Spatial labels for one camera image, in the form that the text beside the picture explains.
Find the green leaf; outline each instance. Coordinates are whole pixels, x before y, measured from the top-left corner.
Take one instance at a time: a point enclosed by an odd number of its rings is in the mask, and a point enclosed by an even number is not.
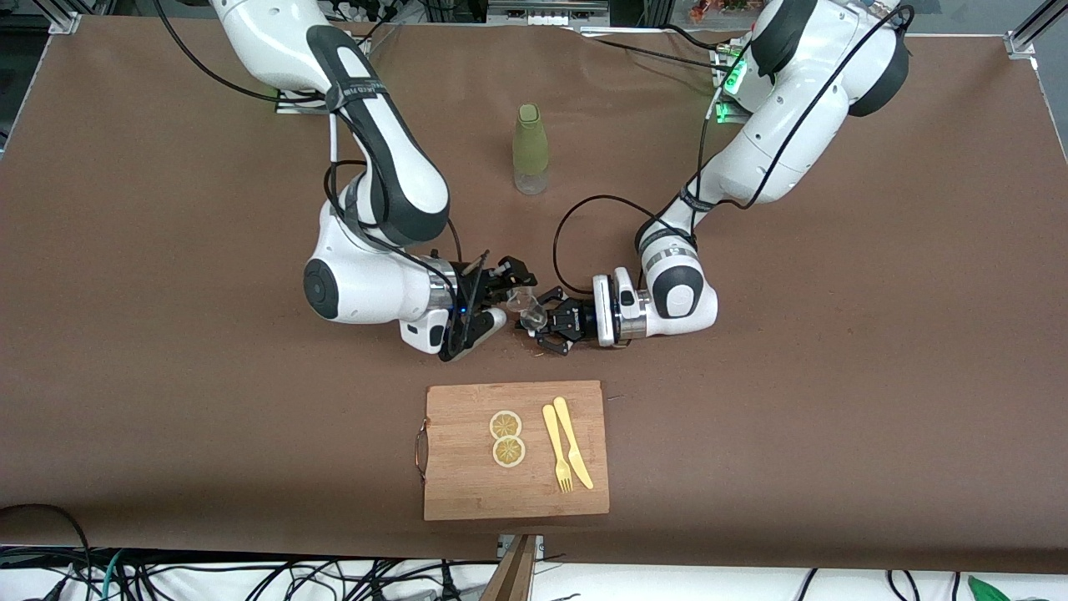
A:
[[[975,576],[968,576],[968,588],[972,589],[975,601],[1009,601],[1004,592]]]

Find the yellow knife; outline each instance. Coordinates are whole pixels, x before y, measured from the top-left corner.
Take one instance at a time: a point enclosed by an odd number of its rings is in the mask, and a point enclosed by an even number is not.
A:
[[[552,407],[556,410],[560,423],[564,425],[564,433],[567,434],[567,461],[575,469],[575,475],[579,477],[582,485],[587,489],[594,488],[594,481],[590,479],[590,472],[586,472],[586,464],[582,461],[582,454],[579,453],[579,444],[575,442],[575,430],[571,428],[571,414],[567,411],[567,401],[564,397],[556,397],[552,400]]]

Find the robotic arm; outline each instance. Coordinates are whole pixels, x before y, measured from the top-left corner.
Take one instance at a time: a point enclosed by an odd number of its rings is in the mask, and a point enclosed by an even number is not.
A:
[[[847,114],[885,105],[908,75],[896,2],[772,0],[739,47],[718,51],[736,67],[721,85],[717,114],[751,113],[741,131],[638,231],[634,247],[648,281],[638,289],[625,267],[594,275],[592,300],[556,288],[548,325],[531,335],[566,354],[581,339],[601,347],[707,329],[719,311],[697,258],[693,227],[721,202],[742,208],[785,195],[823,153]],[[563,341],[552,342],[557,335]]]
[[[211,0],[238,58],[282,90],[313,89],[341,118],[366,169],[319,211],[319,238],[304,267],[304,295],[324,319],[399,321],[400,337],[442,361],[459,359],[505,323],[507,289],[534,285],[525,266],[497,268],[414,257],[404,247],[445,227],[449,187],[412,138],[356,41],[327,22],[315,0]]]

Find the green indicator light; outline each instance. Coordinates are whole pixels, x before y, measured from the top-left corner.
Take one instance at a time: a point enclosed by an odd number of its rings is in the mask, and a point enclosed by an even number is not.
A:
[[[738,93],[738,88],[741,85],[741,79],[744,76],[745,59],[740,59],[738,61],[738,65],[735,66],[734,70],[731,72],[731,75],[727,76],[726,83],[724,84],[724,89],[727,91],[727,94]]]

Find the brown tabletop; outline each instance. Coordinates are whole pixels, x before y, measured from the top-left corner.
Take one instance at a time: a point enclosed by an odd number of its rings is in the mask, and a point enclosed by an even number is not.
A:
[[[218,22],[177,29],[253,84]],[[443,365],[305,303],[325,118],[223,89],[156,20],[83,19],[0,161],[0,504],[62,505],[112,547],[485,557],[525,528],[570,560],[1068,569],[1068,168],[1001,39],[909,48],[901,93],[789,196],[702,223],[714,328],[566,359],[505,331]],[[375,61],[465,250],[541,287],[571,204],[657,209],[695,165],[700,68],[537,27],[408,27]],[[552,148],[533,197],[509,164],[524,101]],[[713,125],[709,155],[736,130]],[[637,266],[642,220],[584,207],[565,275]],[[611,512],[423,522],[426,388],[565,379],[610,399]]]

